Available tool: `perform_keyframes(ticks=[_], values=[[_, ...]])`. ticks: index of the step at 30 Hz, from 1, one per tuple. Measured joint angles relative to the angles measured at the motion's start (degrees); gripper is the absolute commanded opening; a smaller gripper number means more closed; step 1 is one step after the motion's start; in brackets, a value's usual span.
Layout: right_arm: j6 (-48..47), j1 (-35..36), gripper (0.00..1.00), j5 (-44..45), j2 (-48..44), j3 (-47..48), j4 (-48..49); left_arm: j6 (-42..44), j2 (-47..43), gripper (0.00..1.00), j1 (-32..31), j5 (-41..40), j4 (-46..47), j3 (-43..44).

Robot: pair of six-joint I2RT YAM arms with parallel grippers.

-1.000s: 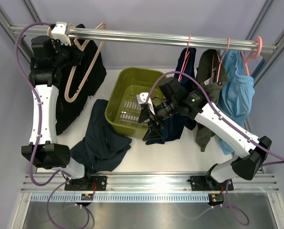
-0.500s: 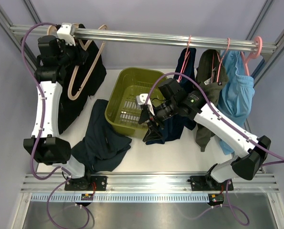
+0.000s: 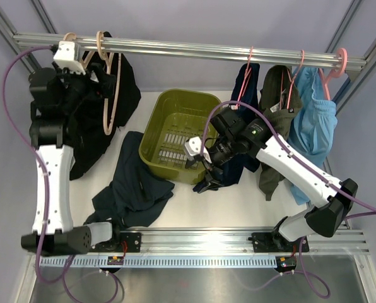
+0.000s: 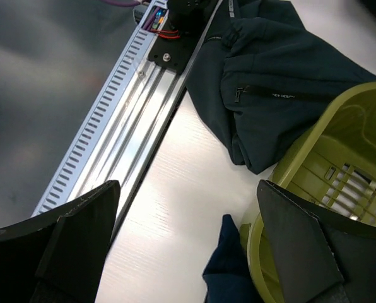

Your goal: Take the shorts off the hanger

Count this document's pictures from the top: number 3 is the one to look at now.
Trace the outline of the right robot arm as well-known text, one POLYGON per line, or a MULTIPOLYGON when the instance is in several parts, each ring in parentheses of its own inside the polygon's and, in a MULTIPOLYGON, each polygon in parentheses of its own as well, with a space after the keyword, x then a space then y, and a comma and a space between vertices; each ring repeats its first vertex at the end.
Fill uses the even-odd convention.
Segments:
POLYGON ((196 136, 184 143, 186 167, 201 162, 206 174, 201 191, 222 185, 223 164, 243 154, 258 159, 304 192, 311 206, 291 217, 282 218, 270 232, 250 236, 257 253, 291 253, 302 248, 308 235, 332 237, 353 206, 358 186, 355 181, 339 179, 309 162, 280 135, 274 135, 260 117, 246 123, 230 108, 215 115, 210 123, 219 137, 206 148, 196 136))

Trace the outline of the navy blue shorts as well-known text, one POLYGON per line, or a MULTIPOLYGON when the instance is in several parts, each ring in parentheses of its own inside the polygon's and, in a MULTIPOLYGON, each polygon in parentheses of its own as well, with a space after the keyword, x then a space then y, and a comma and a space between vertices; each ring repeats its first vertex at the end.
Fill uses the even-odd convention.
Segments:
MULTIPOLYGON (((235 86, 230 97, 232 101, 233 98, 237 97, 240 91, 245 67, 246 64, 240 68, 238 76, 236 77, 235 86)), ((254 112, 244 106, 244 104, 247 104, 255 109, 258 108, 257 82, 260 65, 257 63, 251 63, 251 67, 251 77, 245 94, 237 105, 237 109, 233 109, 233 105, 230 104, 211 119, 211 124, 219 133, 218 138, 228 138, 229 140, 238 141, 238 153, 227 161, 227 163, 223 164, 221 167, 223 169, 223 175, 221 177, 214 177, 223 184, 222 187, 238 184, 245 167, 252 172, 255 172, 259 167, 259 161, 248 155, 248 152, 252 147, 252 143, 249 140, 248 127, 257 116, 254 112)), ((193 191, 195 193, 205 192, 198 191, 197 184, 194 186, 193 191)))

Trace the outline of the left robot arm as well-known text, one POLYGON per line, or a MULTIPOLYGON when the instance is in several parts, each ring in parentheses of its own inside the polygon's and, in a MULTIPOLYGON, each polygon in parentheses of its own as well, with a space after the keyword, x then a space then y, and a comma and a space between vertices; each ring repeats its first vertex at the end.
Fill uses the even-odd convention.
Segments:
POLYGON ((37 171, 37 209, 30 234, 21 237, 21 247, 42 256, 86 254, 100 244, 113 252, 122 237, 110 221, 74 226, 69 201, 69 175, 74 139, 69 123, 85 100, 107 98, 115 78, 98 64, 83 72, 57 66, 40 69, 29 78, 31 149, 37 171))

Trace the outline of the dark teal shorts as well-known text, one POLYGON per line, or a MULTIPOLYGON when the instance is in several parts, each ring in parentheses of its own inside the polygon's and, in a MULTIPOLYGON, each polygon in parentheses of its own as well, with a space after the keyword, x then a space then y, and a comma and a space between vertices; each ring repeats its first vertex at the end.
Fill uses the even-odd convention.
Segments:
POLYGON ((123 229, 149 227, 173 197, 175 184, 155 176, 139 156, 143 133, 128 132, 110 184, 93 197, 85 223, 111 219, 123 229))

